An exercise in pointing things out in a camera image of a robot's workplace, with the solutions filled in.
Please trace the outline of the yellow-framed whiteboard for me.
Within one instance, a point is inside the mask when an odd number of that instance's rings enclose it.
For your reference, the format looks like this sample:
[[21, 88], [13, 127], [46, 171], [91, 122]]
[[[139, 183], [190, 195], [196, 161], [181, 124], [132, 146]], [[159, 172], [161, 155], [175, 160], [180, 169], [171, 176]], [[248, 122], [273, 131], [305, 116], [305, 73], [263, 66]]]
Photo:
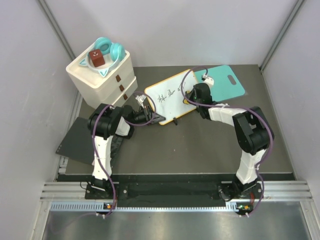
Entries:
[[162, 126], [172, 122], [174, 118], [178, 119], [196, 109], [196, 106], [184, 103], [181, 92], [181, 86], [184, 91], [191, 91], [193, 86], [198, 83], [194, 72], [187, 72], [187, 70], [180, 72], [148, 86], [144, 90], [144, 93], [150, 96], [148, 101], [152, 109], [165, 118], [159, 122]]

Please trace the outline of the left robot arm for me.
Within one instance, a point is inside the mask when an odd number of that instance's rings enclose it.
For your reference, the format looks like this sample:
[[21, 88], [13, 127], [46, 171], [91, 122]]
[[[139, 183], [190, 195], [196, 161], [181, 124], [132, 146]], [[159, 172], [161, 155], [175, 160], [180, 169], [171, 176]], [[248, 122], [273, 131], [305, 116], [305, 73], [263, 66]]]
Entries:
[[165, 121], [150, 106], [135, 111], [130, 105], [122, 107], [100, 104], [88, 119], [94, 151], [94, 169], [92, 176], [107, 181], [112, 175], [111, 151], [114, 137], [130, 139], [135, 126], [145, 126]]

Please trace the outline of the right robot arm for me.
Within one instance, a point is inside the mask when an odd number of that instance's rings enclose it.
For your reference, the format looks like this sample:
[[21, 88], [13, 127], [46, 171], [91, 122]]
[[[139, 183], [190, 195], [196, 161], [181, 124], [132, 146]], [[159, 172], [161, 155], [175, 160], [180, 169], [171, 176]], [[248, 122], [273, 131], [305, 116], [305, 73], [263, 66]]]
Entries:
[[267, 148], [273, 144], [274, 134], [258, 106], [238, 108], [212, 100], [209, 86], [198, 83], [184, 93], [184, 101], [196, 106], [203, 119], [234, 127], [237, 142], [242, 149], [239, 168], [235, 174], [233, 192], [245, 198], [257, 181], [257, 170]]

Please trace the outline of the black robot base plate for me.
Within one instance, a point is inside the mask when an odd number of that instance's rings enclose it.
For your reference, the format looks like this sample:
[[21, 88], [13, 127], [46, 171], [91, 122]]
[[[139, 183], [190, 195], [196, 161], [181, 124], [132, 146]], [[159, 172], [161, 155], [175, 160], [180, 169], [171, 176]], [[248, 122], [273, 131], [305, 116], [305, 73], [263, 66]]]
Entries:
[[261, 197], [257, 184], [246, 192], [236, 195], [231, 183], [216, 181], [167, 181], [167, 182], [120, 182], [115, 194], [108, 183], [105, 191], [89, 186], [85, 198], [90, 200], [113, 200], [117, 207], [222, 207], [227, 200], [244, 200], [252, 204]]

